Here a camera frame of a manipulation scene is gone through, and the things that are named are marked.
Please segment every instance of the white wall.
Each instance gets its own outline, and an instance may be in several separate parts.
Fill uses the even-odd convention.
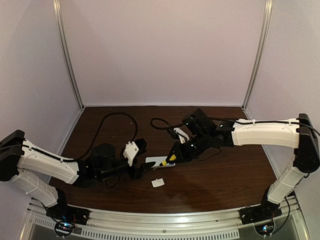
[[[16,129],[57,152],[79,110],[52,0],[0,0],[0,139]],[[0,182],[0,239],[17,239],[29,197]]]
[[[68,0],[63,22],[86,106],[241,106],[264,0]]]
[[[320,129],[320,1],[273,1],[266,48],[248,109],[255,119],[307,113]],[[269,148],[282,172],[292,150]],[[320,170],[296,189],[313,240],[320,239]]]

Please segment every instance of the white bracket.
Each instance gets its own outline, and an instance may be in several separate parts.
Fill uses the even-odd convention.
[[[137,155],[139,151],[138,146],[136,145],[136,143],[134,141],[129,141],[126,145],[125,145],[125,149],[123,152],[123,156],[128,159],[128,164],[131,167],[132,164],[134,163],[134,159]]]
[[[180,143],[184,144],[190,140],[188,134],[182,131],[179,127],[175,127],[173,131],[179,136]]]

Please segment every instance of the small white square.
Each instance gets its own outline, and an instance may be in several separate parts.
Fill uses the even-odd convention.
[[[153,181],[151,181],[151,183],[154,188],[158,188],[158,187],[165,185],[163,178],[153,180]]]

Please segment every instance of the wire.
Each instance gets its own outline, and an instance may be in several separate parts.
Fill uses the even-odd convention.
[[[150,125],[151,127],[153,127],[154,129],[157,129],[157,130],[170,130],[170,129],[174,129],[174,128],[180,128],[182,126],[185,126],[185,125],[188,125],[189,123],[192,123],[196,120],[215,120],[215,121],[229,121],[229,122],[233,122],[235,123],[236,120],[232,120],[232,119],[229,119],[229,118],[219,118],[219,117],[195,117],[193,119],[190,119],[186,122],[183,122],[183,123],[180,123],[180,124],[177,124],[177,125],[171,125],[168,121],[166,121],[165,119],[163,118],[159,118],[159,117],[154,117],[150,120]],[[163,122],[165,123],[166,125],[168,126],[157,126],[157,125],[154,125],[154,121],[160,121],[160,122]]]
[[[233,119],[229,119],[229,118],[218,118],[218,117],[209,117],[208,116],[208,117],[196,117],[196,118],[190,119],[189,121],[186,121],[186,122],[183,122],[183,123],[180,123],[180,124],[177,124],[177,125],[170,125],[166,120],[164,120],[162,118],[155,117],[155,118],[152,118],[150,120],[150,125],[151,125],[151,127],[153,127],[154,129],[157,129],[157,130],[169,130],[171,128],[180,128],[180,127],[182,127],[184,125],[188,125],[189,123],[194,122],[195,120],[228,121],[228,122],[232,122],[232,123],[236,123],[236,124],[240,124],[240,125],[251,125],[251,124],[253,124],[253,122],[251,122],[251,121],[249,121],[249,122],[241,122],[241,121],[237,121],[237,120],[233,120]],[[156,126],[153,123],[154,121],[160,121],[160,122],[166,123],[168,126],[163,126],[163,127]],[[295,121],[289,122],[289,121],[279,121],[279,120],[263,120],[263,121],[255,121],[254,123],[255,124],[294,124],[294,125],[307,127],[307,128],[311,129],[312,131],[314,131],[316,134],[318,134],[320,136],[320,132],[317,129],[315,129],[314,127],[309,126],[307,124],[301,123],[301,122],[295,122]]]
[[[11,146],[2,147],[2,148],[0,148],[0,151],[2,151],[2,150],[4,150],[4,149],[13,148],[13,147],[26,147],[26,148],[29,148],[29,146],[24,145],[24,144],[16,144],[16,145],[11,145]]]
[[[177,135],[179,135],[180,137],[184,138],[184,140],[187,142],[188,138],[186,136],[183,136],[181,133],[176,132]]]
[[[272,223],[273,223],[273,230],[276,228],[276,222],[275,222],[275,220],[274,220],[274,218],[272,217]],[[265,238],[266,236],[270,236],[270,237],[272,237],[272,232],[271,233],[268,233],[269,235],[261,235],[261,234],[259,234],[258,232],[257,232],[257,229],[256,229],[256,225],[255,225],[255,223],[253,223],[253,227],[254,227],[254,231],[255,231],[255,233],[256,234],[258,234],[260,237],[263,237],[263,238]]]
[[[94,137],[93,137],[93,139],[92,139],[92,141],[90,143],[89,148],[85,151],[85,153],[83,155],[81,155],[80,157],[74,159],[73,160],[74,162],[83,159],[90,152],[90,150],[92,149],[92,147],[95,144],[96,138],[97,138],[97,136],[98,136],[98,134],[99,134],[99,132],[100,132],[105,120],[107,118],[111,117],[111,116],[114,116],[114,115],[123,115],[123,116],[126,116],[126,117],[128,117],[128,118],[130,118],[132,120],[132,122],[134,123],[135,130],[134,130],[134,134],[133,134],[133,137],[131,139],[131,142],[133,142],[135,140],[135,138],[136,138],[136,136],[138,134],[138,123],[137,123],[137,121],[135,120],[135,118],[133,116],[131,116],[130,114],[128,114],[126,112],[113,112],[113,113],[107,114],[102,118],[102,120],[101,120],[101,122],[99,124],[99,127],[96,130],[95,135],[94,135]]]
[[[288,202],[287,197],[285,197],[284,199],[285,199],[286,204],[288,205],[288,208],[289,208],[289,210],[288,210],[288,215],[286,216],[286,218],[285,218],[284,222],[282,223],[282,225],[281,225],[277,230],[275,230],[274,232],[272,232],[272,235],[273,235],[273,234],[276,234],[277,232],[279,232],[279,231],[283,228],[283,226],[286,224],[286,222],[288,221],[288,218],[290,217],[290,211],[291,211],[290,204],[289,204],[289,202]]]
[[[67,236],[69,236],[72,233],[73,229],[76,228],[76,216],[73,215],[73,223],[70,223],[70,222],[68,222],[66,220],[58,221],[51,215],[51,212],[49,211],[49,209],[41,201],[39,201],[39,202],[42,204],[45,212],[55,222],[55,226],[53,228],[55,234],[57,234],[59,237],[67,237]],[[68,224],[68,228],[70,228],[72,231],[70,231],[68,234],[61,234],[60,232],[57,231],[57,228],[58,228],[58,226],[61,226],[62,224],[66,224],[66,223]]]
[[[219,152],[215,152],[214,154],[212,154],[211,156],[209,156],[209,157],[207,157],[207,158],[205,158],[205,159],[199,159],[199,158],[197,158],[197,160],[198,160],[199,162],[203,162],[203,161],[206,161],[206,160],[208,160],[208,159],[210,159],[210,158],[212,158],[212,157],[214,157],[214,156],[217,156],[217,155],[219,155],[220,153],[222,153],[222,149],[221,149],[221,148],[217,148],[217,149],[219,149]]]
[[[273,221],[273,230],[275,230],[276,229],[276,222],[274,220],[274,216],[272,216],[272,221]]]
[[[47,208],[42,202],[40,202],[40,203],[42,204],[45,212],[49,215],[49,217],[50,217],[53,221],[55,221],[56,223],[58,223],[58,221],[51,215],[51,212],[48,210],[48,208]]]
[[[109,186],[108,180],[106,180],[106,181],[105,181],[105,185],[106,185],[107,188],[113,189],[115,186],[118,185],[118,183],[120,182],[120,179],[121,179],[121,173],[119,174],[119,177],[118,177],[117,181],[115,182],[115,184]]]

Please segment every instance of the wooden table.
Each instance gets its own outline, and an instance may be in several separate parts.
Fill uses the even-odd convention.
[[[171,124],[197,107],[130,106],[87,107],[80,117],[63,156],[77,158],[88,148],[101,118],[112,112],[133,115],[138,124],[137,138],[147,141],[147,152],[139,157],[166,156],[175,142],[166,131],[155,130],[149,125],[151,118],[160,117]],[[245,118],[240,107],[202,107],[211,117]],[[110,143],[117,155],[132,138],[134,125],[125,116],[112,116],[105,121],[95,146]],[[203,158],[215,149],[209,149]],[[153,188],[151,181],[163,178],[165,186]],[[52,179],[51,184],[62,189],[68,203],[102,210],[134,213],[188,213],[245,207],[259,204],[264,191],[276,180],[271,165],[259,145],[222,148],[222,153],[206,161],[193,160],[172,168],[147,172],[140,180],[132,181],[124,174],[114,188],[97,184],[81,189]],[[109,181],[112,185],[116,179]]]

